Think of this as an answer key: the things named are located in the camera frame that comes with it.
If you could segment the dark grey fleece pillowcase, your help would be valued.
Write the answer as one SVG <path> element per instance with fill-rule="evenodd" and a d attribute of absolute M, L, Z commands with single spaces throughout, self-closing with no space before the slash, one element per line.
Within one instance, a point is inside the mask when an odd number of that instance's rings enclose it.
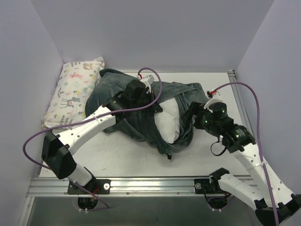
<path fill-rule="evenodd" d="M 100 71 L 100 76 L 99 83 L 86 102 L 86 116 L 94 113 L 99 106 L 118 92 L 124 91 L 127 84 L 134 79 L 132 76 L 114 69 L 103 69 Z M 174 98 L 180 115 L 188 110 L 192 102 L 205 104 L 208 101 L 199 83 L 182 84 L 155 81 L 151 87 L 154 89 L 155 95 L 158 95 L 160 91 L 162 92 L 158 100 L 159 104 Z M 131 137 L 136 142 L 147 142 L 150 146 L 157 148 L 158 152 L 163 155 L 172 155 L 188 147 L 194 135 L 192 124 L 185 126 L 181 122 L 179 137 L 173 144 L 168 144 L 161 137 L 154 116 L 140 111 L 131 112 L 129 117 L 104 130 L 107 134 L 116 131 Z"/>

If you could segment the white pillow insert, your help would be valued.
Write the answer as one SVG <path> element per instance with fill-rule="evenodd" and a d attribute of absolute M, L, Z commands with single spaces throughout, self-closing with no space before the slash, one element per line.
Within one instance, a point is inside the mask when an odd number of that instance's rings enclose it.
<path fill-rule="evenodd" d="M 162 139 L 173 144 L 180 135 L 180 113 L 175 98 L 168 99 L 159 104 L 162 112 L 154 115 L 155 124 Z"/>

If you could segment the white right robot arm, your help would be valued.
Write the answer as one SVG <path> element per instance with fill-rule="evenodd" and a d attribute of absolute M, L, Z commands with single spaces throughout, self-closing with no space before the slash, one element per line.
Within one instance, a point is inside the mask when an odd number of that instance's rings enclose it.
<path fill-rule="evenodd" d="M 293 216 L 301 208 L 301 196 L 294 194 L 276 175 L 273 169 L 260 158 L 259 147 L 252 134 L 238 125 L 227 114 L 227 105 L 222 102 L 204 104 L 192 102 L 181 116 L 185 125 L 203 129 L 216 137 L 246 169 L 257 188 L 237 179 L 225 168 L 209 175 L 202 187 L 203 193 L 227 192 L 254 210 L 258 220 L 265 226 L 277 226 Z"/>

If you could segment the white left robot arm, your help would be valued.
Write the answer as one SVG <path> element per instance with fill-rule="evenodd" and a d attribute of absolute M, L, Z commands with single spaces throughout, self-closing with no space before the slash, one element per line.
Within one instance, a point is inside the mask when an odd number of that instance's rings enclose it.
<path fill-rule="evenodd" d="M 77 164 L 73 155 L 99 132 L 117 124 L 136 111 L 155 113 L 160 111 L 151 85 L 154 78 L 147 75 L 140 80 L 130 81 L 124 91 L 108 99 L 84 121 L 55 135 L 48 132 L 44 137 L 42 159 L 58 179 L 69 179 L 78 184 L 85 194 L 97 187 L 94 175 Z"/>

